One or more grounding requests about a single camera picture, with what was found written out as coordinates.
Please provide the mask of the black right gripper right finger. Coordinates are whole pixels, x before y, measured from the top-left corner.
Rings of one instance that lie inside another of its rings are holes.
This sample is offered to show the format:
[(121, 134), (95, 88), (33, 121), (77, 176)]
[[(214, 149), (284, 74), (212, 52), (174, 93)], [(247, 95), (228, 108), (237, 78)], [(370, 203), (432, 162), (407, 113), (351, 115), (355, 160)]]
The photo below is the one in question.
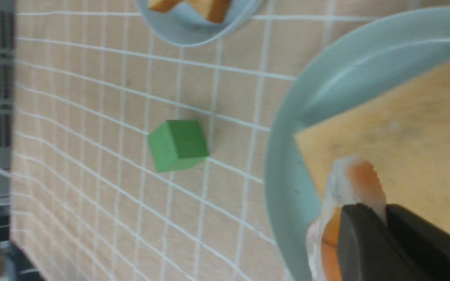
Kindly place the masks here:
[(389, 229), (407, 255), (434, 281), (450, 281), (450, 234), (403, 206), (386, 206)]

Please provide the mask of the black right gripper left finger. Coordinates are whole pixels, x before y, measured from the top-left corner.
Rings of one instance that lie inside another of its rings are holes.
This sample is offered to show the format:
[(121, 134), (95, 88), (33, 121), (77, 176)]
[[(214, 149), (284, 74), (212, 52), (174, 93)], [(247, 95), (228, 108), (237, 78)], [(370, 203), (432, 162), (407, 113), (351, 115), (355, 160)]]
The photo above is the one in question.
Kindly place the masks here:
[(375, 212), (361, 204), (341, 210), (337, 259), (343, 281), (432, 281), (405, 253)]

